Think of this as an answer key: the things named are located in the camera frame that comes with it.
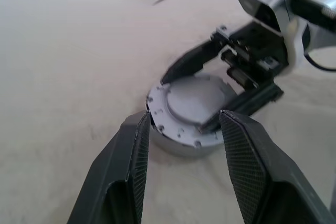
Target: beige fabric surface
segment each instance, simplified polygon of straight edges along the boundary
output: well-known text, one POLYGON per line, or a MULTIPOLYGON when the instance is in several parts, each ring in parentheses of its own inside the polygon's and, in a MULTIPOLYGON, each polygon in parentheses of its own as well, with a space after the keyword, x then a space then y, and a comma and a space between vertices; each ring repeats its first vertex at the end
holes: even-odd
MULTIPOLYGON (((156 1, 0 0, 1 223, 66 223, 90 164, 166 68, 248 21, 237 0, 156 1)), ((257 118, 329 204, 335 76, 304 63, 278 82, 284 98, 257 118)), ((151 144, 143 223, 243 223, 224 150, 188 160, 151 144)))

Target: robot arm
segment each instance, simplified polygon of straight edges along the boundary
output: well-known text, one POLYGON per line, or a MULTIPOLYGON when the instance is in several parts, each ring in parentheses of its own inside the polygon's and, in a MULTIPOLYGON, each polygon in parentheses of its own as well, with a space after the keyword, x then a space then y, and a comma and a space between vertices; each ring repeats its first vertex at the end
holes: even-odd
MULTIPOLYGON (((282 96, 274 78, 291 73, 304 57, 321 70, 334 71, 315 64, 308 53, 336 43, 335 0, 239 2, 253 20, 234 32, 218 27, 209 41, 184 54, 168 69, 162 84, 195 74, 220 53, 230 65, 227 74, 245 90, 222 109, 252 115, 282 96)), ((201 133, 218 128, 218 113, 198 126, 201 133)))

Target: black cable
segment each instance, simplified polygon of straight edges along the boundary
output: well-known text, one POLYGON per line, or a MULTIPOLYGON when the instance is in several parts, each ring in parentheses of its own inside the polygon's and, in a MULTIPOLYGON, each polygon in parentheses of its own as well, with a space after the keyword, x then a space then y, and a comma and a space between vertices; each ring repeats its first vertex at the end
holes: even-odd
POLYGON ((310 58, 309 54, 304 54, 306 60, 312 64, 314 67, 322 70, 322 71, 326 71, 326 72, 336 72, 336 68, 326 68, 324 66, 321 66, 319 64, 317 64, 312 58, 310 58))

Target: textured gripper pad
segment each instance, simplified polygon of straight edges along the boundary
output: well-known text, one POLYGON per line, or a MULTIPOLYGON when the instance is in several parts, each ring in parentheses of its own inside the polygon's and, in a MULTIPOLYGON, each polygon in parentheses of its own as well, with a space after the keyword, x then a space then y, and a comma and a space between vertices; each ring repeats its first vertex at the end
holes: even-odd
POLYGON ((267 173, 245 129, 220 114, 230 178, 245 224, 254 222, 267 188, 267 173))
POLYGON ((141 223, 143 198, 146 187, 148 148, 149 148, 149 113, 138 125, 131 164, 131 186, 135 204, 136 222, 141 223))

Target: screw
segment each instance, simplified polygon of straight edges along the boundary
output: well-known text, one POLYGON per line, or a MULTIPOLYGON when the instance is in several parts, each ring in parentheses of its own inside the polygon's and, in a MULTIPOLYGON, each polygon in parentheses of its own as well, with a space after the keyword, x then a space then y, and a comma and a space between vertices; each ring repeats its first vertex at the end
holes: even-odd
POLYGON ((201 145, 201 143, 200 143, 199 140, 196 140, 196 141, 194 142, 194 145, 195 145, 195 147, 196 147, 197 149, 200 149, 200 148, 202 147, 202 145, 201 145))
POLYGON ((157 127, 157 129, 158 129, 159 131, 163 131, 163 130, 164 130, 164 126, 163 126, 163 125, 159 125, 159 126, 157 127))
POLYGON ((158 109, 157 111, 154 111, 154 115, 157 115, 159 113, 163 113, 163 110, 162 109, 158 109))

